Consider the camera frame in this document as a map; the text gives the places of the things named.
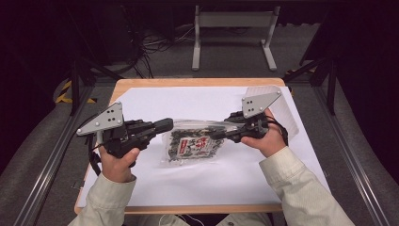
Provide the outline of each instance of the sleeve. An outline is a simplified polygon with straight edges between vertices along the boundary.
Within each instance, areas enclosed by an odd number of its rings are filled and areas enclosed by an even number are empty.
[[[285,147],[260,162],[288,225],[354,225],[317,177]]]
[[[77,225],[122,225],[124,209],[128,204],[136,180],[130,183],[115,183],[101,173],[86,197],[87,205],[69,224]]]

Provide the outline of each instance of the gray floor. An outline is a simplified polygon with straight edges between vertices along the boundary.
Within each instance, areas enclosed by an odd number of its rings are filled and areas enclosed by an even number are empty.
[[[271,44],[278,66],[276,72],[267,69],[258,41],[262,32],[256,29],[249,29],[243,35],[226,30],[205,31],[198,72],[191,71],[191,40],[176,44],[165,52],[151,54],[150,63],[155,77],[283,77],[286,71],[298,68],[299,59],[316,29],[317,25],[276,28]],[[132,72],[123,76],[136,77]],[[324,113],[323,106],[317,99],[315,88],[306,82],[307,78],[307,75],[303,75],[287,85],[293,88],[296,107],[322,169],[326,172],[331,192],[356,225],[375,225],[345,163],[342,146],[328,123],[328,115]],[[98,103],[85,105],[79,123],[107,106],[114,85],[106,79],[97,83],[90,97],[97,98]],[[55,90],[55,96],[58,93],[59,89]],[[340,87],[337,87],[335,110],[347,143],[363,166],[389,224],[399,225],[399,217],[395,215],[396,208],[399,207],[399,186],[384,170],[367,144]],[[57,104],[56,109],[26,138],[1,175],[1,225],[12,225],[23,209],[66,121],[70,118],[70,111],[71,105]],[[73,207],[79,190],[73,187],[82,181],[88,167],[84,142],[81,137],[72,139],[45,201],[41,203],[41,208],[36,208],[36,220],[29,220],[28,225],[66,225],[75,217]],[[276,214],[275,217],[277,225],[283,225],[282,215]]]

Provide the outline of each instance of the dark background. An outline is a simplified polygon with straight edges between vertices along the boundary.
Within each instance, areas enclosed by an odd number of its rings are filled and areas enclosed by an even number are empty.
[[[373,1],[341,7],[329,14],[332,17],[327,19],[335,20],[334,27],[320,29],[306,59],[322,57],[328,48],[340,50],[337,75],[346,98],[375,154],[398,182],[395,141],[399,140],[399,95],[395,82],[399,36],[395,7]],[[321,23],[328,10],[331,8],[323,5],[282,7],[279,25]],[[133,32],[137,41],[148,27],[172,39],[174,27],[193,23],[194,7],[130,8],[129,15],[134,19],[132,24],[116,6],[74,6],[67,10],[46,1],[1,3],[1,171],[54,108],[54,91],[69,76],[76,56],[101,65],[130,62],[139,57],[138,42],[131,44],[132,33],[126,30]]]

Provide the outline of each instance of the plastic bag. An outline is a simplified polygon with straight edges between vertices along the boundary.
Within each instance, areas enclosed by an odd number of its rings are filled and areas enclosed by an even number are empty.
[[[215,161],[224,139],[211,139],[210,135],[215,131],[237,129],[237,125],[226,121],[174,120],[173,129],[163,134],[166,147],[163,162],[180,166]]]

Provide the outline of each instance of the silver metal plate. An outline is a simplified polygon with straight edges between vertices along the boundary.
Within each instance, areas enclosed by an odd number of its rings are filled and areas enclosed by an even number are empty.
[[[251,96],[243,98],[243,115],[244,118],[249,118],[264,112],[270,105],[272,105],[279,97],[281,92],[272,92],[258,96]]]
[[[92,121],[78,129],[76,134],[78,136],[87,135],[122,126],[123,123],[122,103],[114,103]]]

